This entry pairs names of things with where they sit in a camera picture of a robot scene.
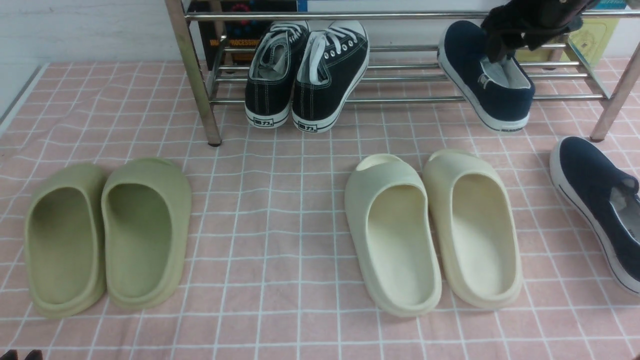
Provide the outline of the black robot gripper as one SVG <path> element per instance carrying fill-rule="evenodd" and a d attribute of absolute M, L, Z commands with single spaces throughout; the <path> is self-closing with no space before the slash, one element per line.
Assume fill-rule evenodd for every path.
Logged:
<path fill-rule="evenodd" d="M 525 47 L 535 51 L 579 30 L 582 14 L 597 4 L 597 0 L 510 0 L 494 7 L 481 24 L 487 35 L 487 59 L 500 62 Z"/>

